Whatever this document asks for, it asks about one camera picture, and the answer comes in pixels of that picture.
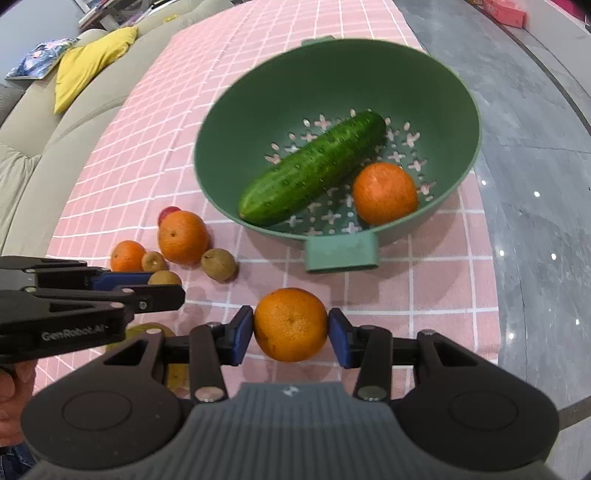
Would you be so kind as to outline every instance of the colander handle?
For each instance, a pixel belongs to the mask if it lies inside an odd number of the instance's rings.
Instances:
[[[334,273],[378,266],[378,238],[373,232],[314,236],[306,240],[306,271]]]

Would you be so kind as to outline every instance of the round button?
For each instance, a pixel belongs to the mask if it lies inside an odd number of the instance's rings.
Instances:
[[[361,387],[357,392],[357,396],[365,401],[381,401],[386,398],[386,395],[386,391],[377,385]]]
[[[219,401],[223,396],[223,390],[218,387],[201,387],[195,391],[195,398],[204,403]]]
[[[473,391],[453,398],[451,417],[460,425],[484,432],[494,432],[511,425],[519,413],[513,401],[496,392]]]
[[[131,414],[131,402],[110,391],[84,392],[64,405],[64,420],[87,432],[109,430],[123,423]]]

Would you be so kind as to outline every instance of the orange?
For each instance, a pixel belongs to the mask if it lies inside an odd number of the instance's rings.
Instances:
[[[142,257],[146,249],[133,240],[123,240],[111,252],[111,270],[114,272],[141,272]]]
[[[299,288],[280,288],[255,310],[254,334],[261,350],[280,362],[301,362],[326,341],[328,321],[322,302]]]
[[[372,163],[353,183],[357,214],[370,225],[393,222],[418,208],[417,188],[402,167]]]
[[[199,215],[179,210],[169,213],[160,223],[158,245],[166,260],[194,265],[207,250],[209,237]]]

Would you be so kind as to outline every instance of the yellow pillow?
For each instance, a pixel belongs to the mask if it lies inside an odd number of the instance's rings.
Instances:
[[[102,69],[127,52],[137,36],[138,27],[120,28],[84,47],[68,50],[57,70],[54,113],[66,111]]]

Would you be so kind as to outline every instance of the metal screw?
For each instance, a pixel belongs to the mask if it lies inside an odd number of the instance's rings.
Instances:
[[[223,396],[223,390],[218,387],[201,387],[195,391],[195,398],[204,403],[219,401]]]
[[[380,401],[386,398],[386,391],[377,385],[367,385],[359,389],[357,396],[365,401]]]

